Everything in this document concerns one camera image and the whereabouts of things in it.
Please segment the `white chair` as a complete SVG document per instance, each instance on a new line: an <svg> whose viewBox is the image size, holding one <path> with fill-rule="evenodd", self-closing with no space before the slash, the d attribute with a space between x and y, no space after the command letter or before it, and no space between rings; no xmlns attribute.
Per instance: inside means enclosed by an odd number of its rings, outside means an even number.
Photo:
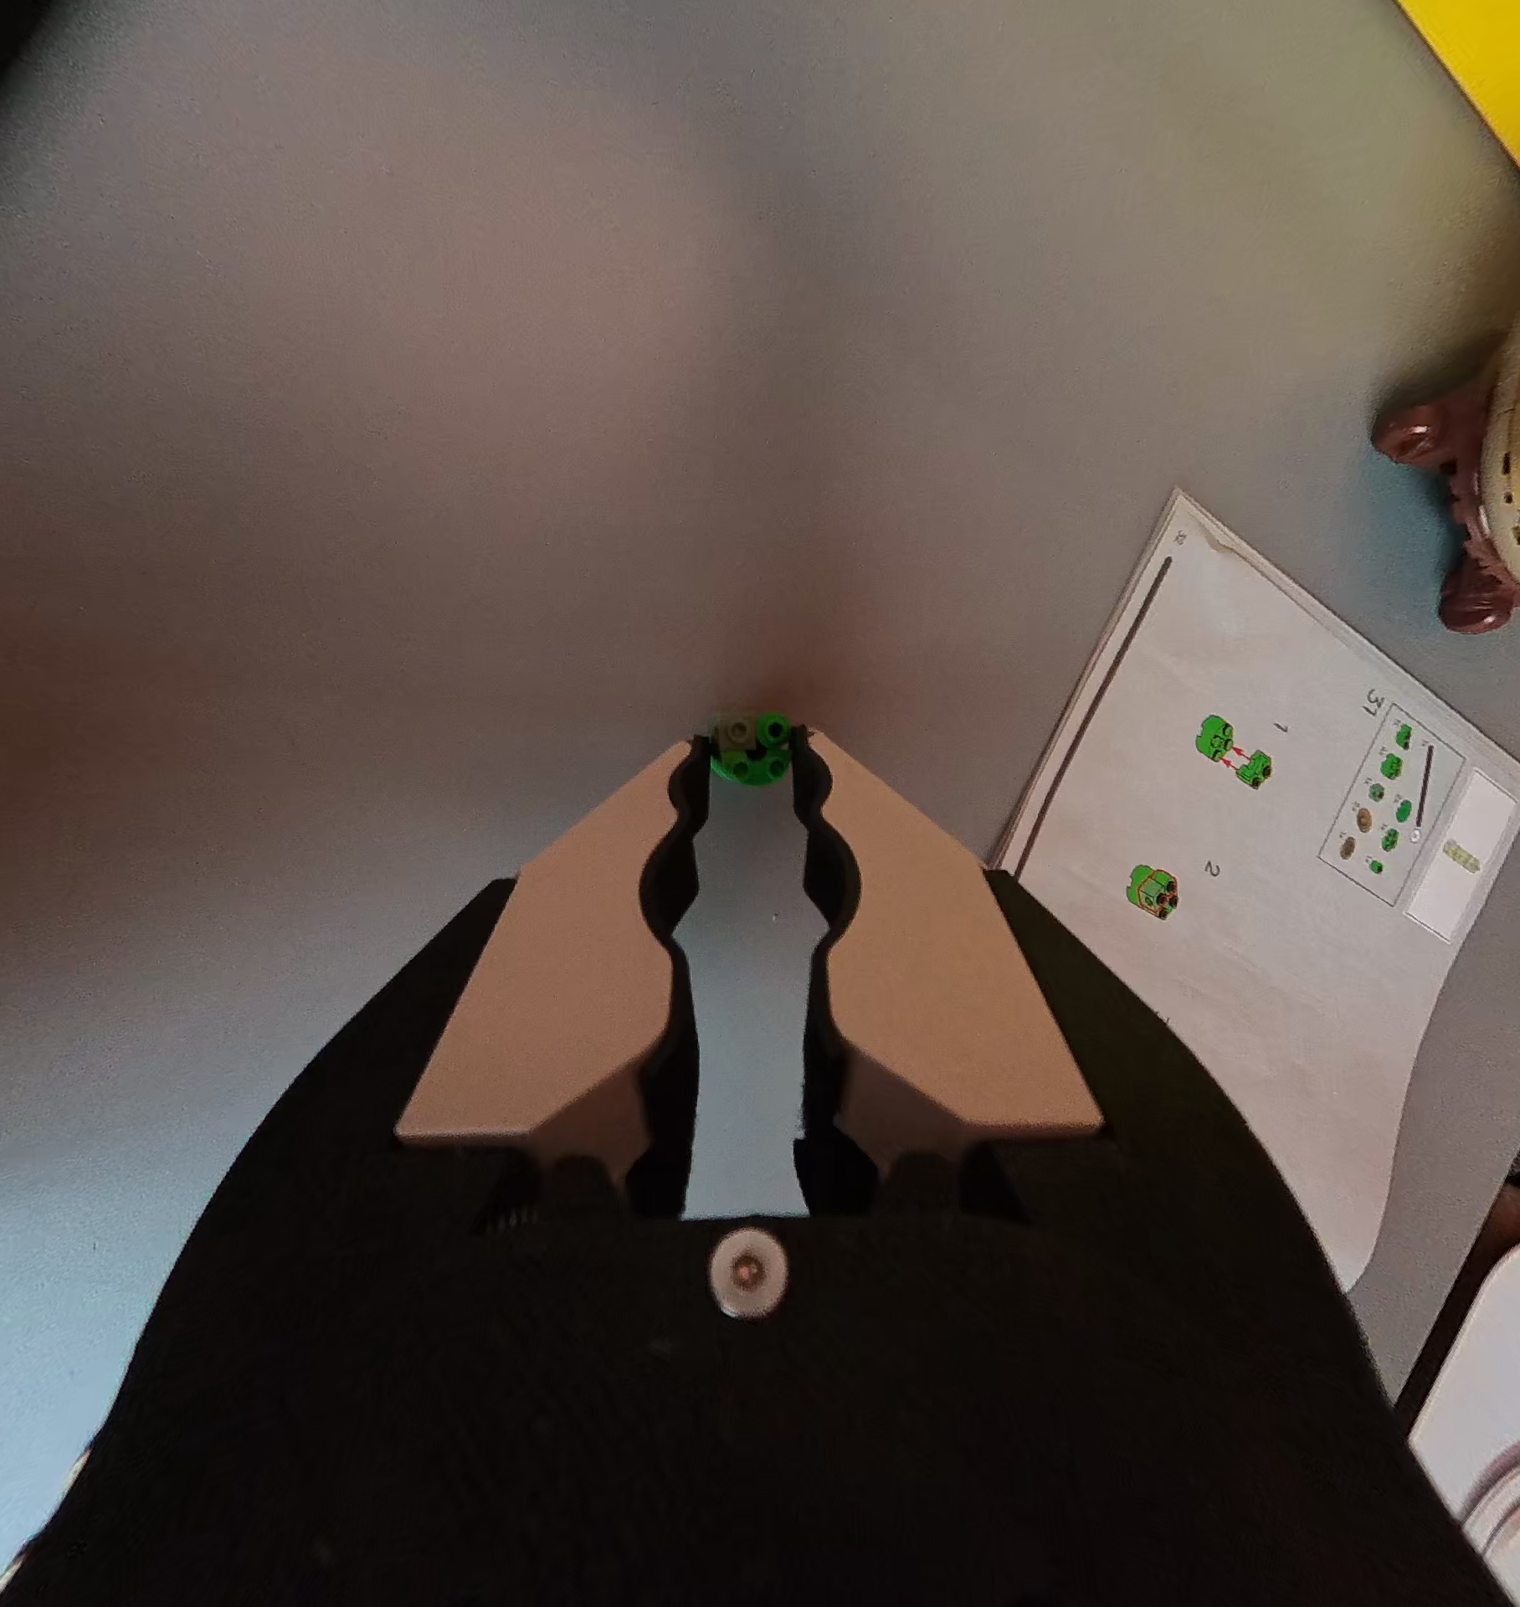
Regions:
<svg viewBox="0 0 1520 1607"><path fill-rule="evenodd" d="M1520 1243L1480 1283L1412 1444L1475 1554L1520 1603Z"/></svg>

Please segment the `green round toy brick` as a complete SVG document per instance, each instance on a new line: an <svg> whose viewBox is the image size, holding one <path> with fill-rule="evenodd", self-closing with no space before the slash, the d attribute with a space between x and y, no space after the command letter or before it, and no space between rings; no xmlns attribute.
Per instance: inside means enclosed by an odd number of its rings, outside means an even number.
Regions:
<svg viewBox="0 0 1520 1607"><path fill-rule="evenodd" d="M731 712L710 726L710 772L745 788L767 788L790 774L792 723L783 712Z"/></svg>

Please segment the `grey desk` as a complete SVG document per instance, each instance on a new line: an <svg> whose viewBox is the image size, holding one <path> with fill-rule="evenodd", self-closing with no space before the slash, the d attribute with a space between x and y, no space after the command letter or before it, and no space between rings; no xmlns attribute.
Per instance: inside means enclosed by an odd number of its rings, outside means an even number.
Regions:
<svg viewBox="0 0 1520 1607"><path fill-rule="evenodd" d="M1370 443L1520 303L1392 3L81 3L0 94L0 1575L188 1230L715 712L990 854L1181 486L1520 760ZM1354 1288L1520 1141L1520 837Z"/></svg>

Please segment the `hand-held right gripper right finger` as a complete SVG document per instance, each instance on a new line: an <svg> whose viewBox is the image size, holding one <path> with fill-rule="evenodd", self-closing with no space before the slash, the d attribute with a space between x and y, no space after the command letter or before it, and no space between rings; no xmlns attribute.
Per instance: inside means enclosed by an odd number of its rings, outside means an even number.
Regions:
<svg viewBox="0 0 1520 1607"><path fill-rule="evenodd" d="M794 1145L809 1213L871 1209L911 1157L1100 1134L984 863L825 733L792 733L790 774L827 924Z"/></svg>

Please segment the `open instruction booklet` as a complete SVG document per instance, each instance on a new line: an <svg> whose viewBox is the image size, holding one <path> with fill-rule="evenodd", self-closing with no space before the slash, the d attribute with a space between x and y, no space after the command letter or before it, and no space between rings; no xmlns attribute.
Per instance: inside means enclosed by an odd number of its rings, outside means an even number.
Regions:
<svg viewBox="0 0 1520 1607"><path fill-rule="evenodd" d="M993 856L1191 1048L1343 1290L1520 761L1177 488Z"/></svg>

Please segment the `stack of yellow bins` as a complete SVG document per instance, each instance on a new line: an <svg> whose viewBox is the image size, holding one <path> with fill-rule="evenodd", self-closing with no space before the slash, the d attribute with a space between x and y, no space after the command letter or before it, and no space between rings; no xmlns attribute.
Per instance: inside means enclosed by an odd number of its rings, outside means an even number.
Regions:
<svg viewBox="0 0 1520 1607"><path fill-rule="evenodd" d="M1399 2L1520 171L1520 2Z"/></svg>

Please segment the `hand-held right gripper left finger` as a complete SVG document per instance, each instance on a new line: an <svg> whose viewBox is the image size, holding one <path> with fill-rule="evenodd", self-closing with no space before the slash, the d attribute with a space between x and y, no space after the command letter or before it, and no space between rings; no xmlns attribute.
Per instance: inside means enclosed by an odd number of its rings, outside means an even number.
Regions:
<svg viewBox="0 0 1520 1607"><path fill-rule="evenodd" d="M527 861L396 1136L415 1148L597 1162L632 1209L678 1216L699 1052L675 929L699 893L710 742L675 742Z"/></svg>

